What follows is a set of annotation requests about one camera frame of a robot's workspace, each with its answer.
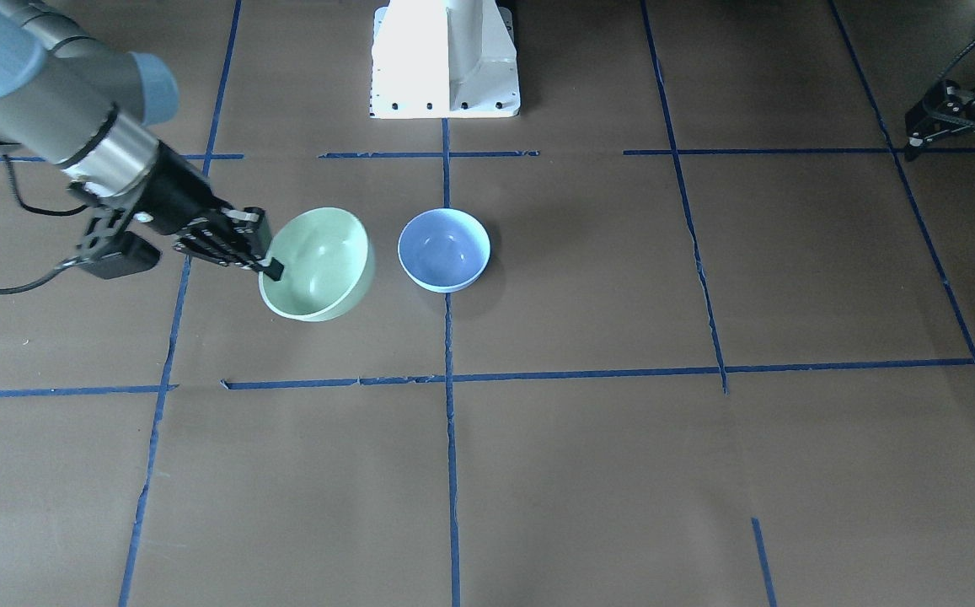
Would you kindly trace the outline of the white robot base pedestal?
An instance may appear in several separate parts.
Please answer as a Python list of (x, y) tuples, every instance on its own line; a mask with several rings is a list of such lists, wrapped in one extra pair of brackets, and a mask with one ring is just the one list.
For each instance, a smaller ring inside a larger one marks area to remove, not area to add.
[(390, 1), (374, 13), (369, 115), (509, 119), (522, 108), (514, 1)]

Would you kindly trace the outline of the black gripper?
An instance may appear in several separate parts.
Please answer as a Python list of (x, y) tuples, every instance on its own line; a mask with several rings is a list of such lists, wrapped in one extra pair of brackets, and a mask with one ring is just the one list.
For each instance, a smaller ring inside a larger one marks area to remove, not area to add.
[(914, 161), (929, 146), (948, 137), (975, 134), (975, 89), (945, 80), (904, 115), (904, 161)]
[(245, 210), (215, 196), (207, 177), (166, 142), (134, 192), (129, 214), (161, 235), (175, 234), (174, 248), (210, 264), (239, 266), (275, 282), (281, 261), (269, 255), (272, 242), (266, 212)]

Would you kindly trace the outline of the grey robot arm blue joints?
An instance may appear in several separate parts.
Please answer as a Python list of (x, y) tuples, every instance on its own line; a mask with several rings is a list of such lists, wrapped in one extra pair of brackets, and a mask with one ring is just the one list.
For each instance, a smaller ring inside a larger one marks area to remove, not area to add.
[(199, 183), (151, 131), (178, 110), (160, 57), (114, 50), (40, 1), (0, 1), (0, 155), (29, 149), (86, 205), (147, 189), (167, 197)]

